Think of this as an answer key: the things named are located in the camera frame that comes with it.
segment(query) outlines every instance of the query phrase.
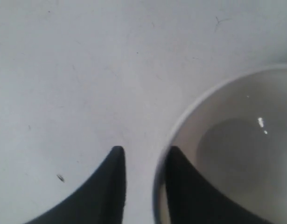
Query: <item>white bowl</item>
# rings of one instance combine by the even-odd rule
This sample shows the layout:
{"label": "white bowl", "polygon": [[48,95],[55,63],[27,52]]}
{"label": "white bowl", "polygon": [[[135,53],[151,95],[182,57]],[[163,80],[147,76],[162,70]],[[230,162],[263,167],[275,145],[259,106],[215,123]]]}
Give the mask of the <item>white bowl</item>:
{"label": "white bowl", "polygon": [[[231,200],[287,224],[287,65],[247,73],[207,92],[185,112],[170,145]],[[160,216],[169,223],[164,192],[158,195]]]}

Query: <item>white surface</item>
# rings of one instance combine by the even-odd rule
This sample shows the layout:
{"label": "white surface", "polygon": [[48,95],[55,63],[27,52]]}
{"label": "white surface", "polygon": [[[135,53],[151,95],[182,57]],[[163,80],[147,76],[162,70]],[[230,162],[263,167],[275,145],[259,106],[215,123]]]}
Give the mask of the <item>white surface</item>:
{"label": "white surface", "polygon": [[124,224],[153,223],[177,118],[275,62],[287,62],[287,0],[0,0],[0,223],[56,205],[113,145],[126,149]]}

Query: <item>bowl rim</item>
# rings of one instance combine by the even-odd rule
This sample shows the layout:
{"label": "bowl rim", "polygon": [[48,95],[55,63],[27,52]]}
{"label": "bowl rim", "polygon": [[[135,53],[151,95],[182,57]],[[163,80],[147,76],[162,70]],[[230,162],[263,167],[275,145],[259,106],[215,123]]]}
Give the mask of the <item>bowl rim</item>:
{"label": "bowl rim", "polygon": [[276,64],[270,64],[270,65],[265,65],[265,66],[259,66],[256,68],[250,68],[246,69],[243,72],[238,72],[238,75],[234,75],[230,78],[223,79],[221,82],[218,84],[208,88],[206,91],[201,93],[194,101],[193,103],[189,104],[185,111],[180,115],[180,117],[177,119],[177,121],[172,125],[172,128],[169,132],[169,134],[166,137],[166,140],[164,141],[164,147],[161,149],[160,156],[158,158],[157,162],[157,167],[156,171],[154,173],[154,182],[153,182],[153,213],[154,213],[154,223],[161,223],[159,218],[160,218],[160,211],[159,211],[159,203],[160,200],[158,199],[159,193],[160,193],[160,185],[161,182],[163,181],[163,177],[161,176],[163,168],[164,168],[164,163],[165,163],[165,158],[168,154],[169,147],[175,140],[177,134],[179,133],[181,127],[183,124],[186,122],[186,120],[190,117],[192,112],[199,106],[201,105],[208,97],[213,95],[215,92],[218,90],[224,88],[228,84],[242,79],[244,77],[252,76],[256,73],[261,73],[261,72],[268,72],[271,70],[287,70],[287,63],[276,63]]}

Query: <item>white table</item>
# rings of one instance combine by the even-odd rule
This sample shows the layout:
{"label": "white table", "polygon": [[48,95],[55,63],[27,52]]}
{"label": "white table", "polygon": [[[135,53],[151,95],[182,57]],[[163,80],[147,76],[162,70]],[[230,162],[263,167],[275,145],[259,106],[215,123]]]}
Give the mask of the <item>white table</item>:
{"label": "white table", "polygon": [[153,223],[177,118],[223,79],[279,62],[287,0],[0,0],[0,223],[55,206],[114,145],[124,224]]}

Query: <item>dark speck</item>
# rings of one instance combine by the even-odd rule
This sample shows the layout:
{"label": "dark speck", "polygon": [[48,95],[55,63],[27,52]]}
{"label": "dark speck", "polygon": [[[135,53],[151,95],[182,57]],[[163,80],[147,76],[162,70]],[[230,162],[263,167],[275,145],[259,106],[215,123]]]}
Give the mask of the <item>dark speck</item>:
{"label": "dark speck", "polygon": [[61,176],[60,174],[57,174],[57,177],[58,177],[59,180],[61,180],[61,182],[64,182],[64,177],[63,176]]}

